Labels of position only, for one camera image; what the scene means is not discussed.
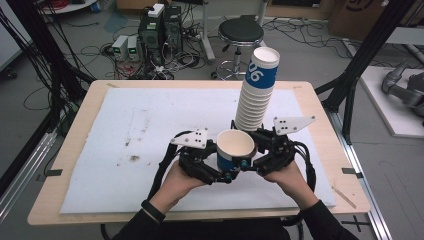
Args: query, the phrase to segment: wristband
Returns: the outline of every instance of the wristband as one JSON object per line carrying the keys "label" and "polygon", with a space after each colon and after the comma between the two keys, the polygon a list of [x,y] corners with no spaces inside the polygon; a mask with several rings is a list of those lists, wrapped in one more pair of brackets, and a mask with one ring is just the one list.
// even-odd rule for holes
{"label": "wristband", "polygon": [[141,203],[141,206],[145,211],[147,211],[152,217],[156,218],[159,222],[162,222],[163,219],[165,219],[165,214],[161,213],[159,210],[157,210],[150,202],[149,200],[144,200]]}

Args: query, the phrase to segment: round stool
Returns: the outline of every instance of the round stool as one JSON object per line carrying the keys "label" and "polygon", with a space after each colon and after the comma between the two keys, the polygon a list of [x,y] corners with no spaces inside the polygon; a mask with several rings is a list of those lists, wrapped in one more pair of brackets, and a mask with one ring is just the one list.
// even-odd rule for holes
{"label": "round stool", "polygon": [[221,80],[227,80],[230,77],[240,80],[239,76],[246,74],[246,72],[240,71],[241,47],[258,46],[263,39],[264,30],[256,21],[236,18],[221,23],[218,36],[227,43],[227,46],[222,49],[223,52],[227,51],[230,45],[236,46],[237,50],[234,54],[234,60],[222,62],[211,76],[214,79],[220,78]]}

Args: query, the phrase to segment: cardboard box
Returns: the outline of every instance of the cardboard box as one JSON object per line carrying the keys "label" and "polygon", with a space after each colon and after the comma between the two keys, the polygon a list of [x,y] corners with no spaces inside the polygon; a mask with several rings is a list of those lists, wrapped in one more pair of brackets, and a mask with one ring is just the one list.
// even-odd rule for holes
{"label": "cardboard box", "polygon": [[153,6],[158,0],[116,0],[118,9],[123,10],[141,10],[147,6]]}
{"label": "cardboard box", "polygon": [[384,7],[376,0],[338,0],[328,22],[331,35],[364,40]]}

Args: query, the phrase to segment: power strip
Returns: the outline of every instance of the power strip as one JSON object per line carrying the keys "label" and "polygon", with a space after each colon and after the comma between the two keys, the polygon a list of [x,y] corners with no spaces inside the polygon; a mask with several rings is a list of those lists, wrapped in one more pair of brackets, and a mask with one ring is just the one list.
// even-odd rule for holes
{"label": "power strip", "polygon": [[160,3],[155,3],[155,5],[153,5],[153,8],[155,10],[150,10],[147,15],[149,15],[149,17],[159,17],[160,14],[163,12],[163,10],[165,9],[165,5],[160,4]]}

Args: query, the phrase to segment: human hand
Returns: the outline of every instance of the human hand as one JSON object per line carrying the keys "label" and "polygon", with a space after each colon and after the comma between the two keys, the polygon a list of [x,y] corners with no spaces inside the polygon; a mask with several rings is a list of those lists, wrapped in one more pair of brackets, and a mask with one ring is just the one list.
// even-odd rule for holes
{"label": "human hand", "polygon": [[295,161],[287,167],[267,174],[264,179],[277,183],[285,194],[293,198],[300,209],[312,207],[318,202],[318,198],[309,188]]}
{"label": "human hand", "polygon": [[202,181],[188,176],[178,164],[178,161],[172,164],[161,188],[150,200],[150,203],[163,214],[167,213],[192,189],[205,185]]}

